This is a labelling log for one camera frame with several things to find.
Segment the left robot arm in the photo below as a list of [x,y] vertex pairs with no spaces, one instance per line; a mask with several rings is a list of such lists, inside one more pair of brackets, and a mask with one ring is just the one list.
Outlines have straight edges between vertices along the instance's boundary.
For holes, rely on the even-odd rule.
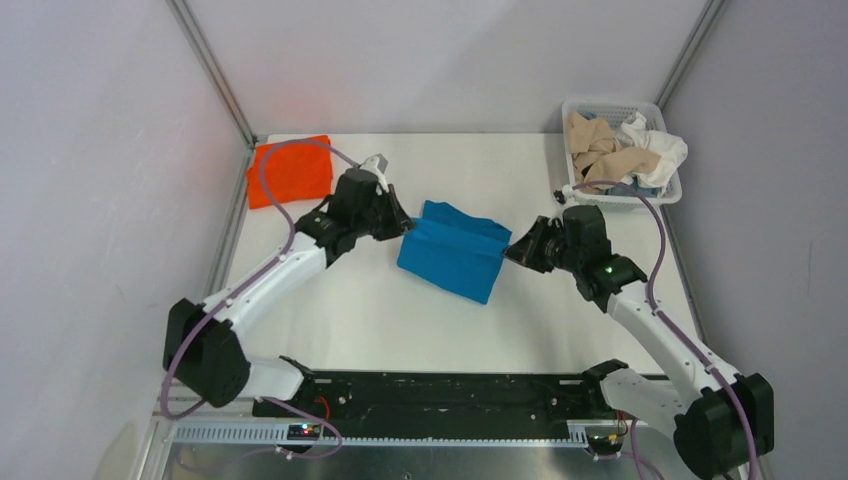
[[293,225],[289,241],[236,285],[199,303],[181,299],[168,314],[163,368],[202,402],[220,408],[242,397],[274,398],[292,416],[314,406],[314,387],[295,360],[249,356],[248,334],[282,300],[327,270],[362,237],[391,240],[415,224],[377,167],[347,169],[335,191]]

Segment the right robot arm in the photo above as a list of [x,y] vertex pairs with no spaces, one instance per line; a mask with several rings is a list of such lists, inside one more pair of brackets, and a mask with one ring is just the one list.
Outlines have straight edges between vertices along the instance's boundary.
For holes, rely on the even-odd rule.
[[742,465],[756,474],[758,458],[775,448],[772,386],[760,374],[741,374],[670,318],[650,276],[614,252],[598,207],[538,217],[503,255],[540,273],[570,273],[581,296],[623,326],[671,383],[658,385],[609,360],[584,373],[580,399],[588,414],[620,410],[646,422],[672,440],[700,479]]

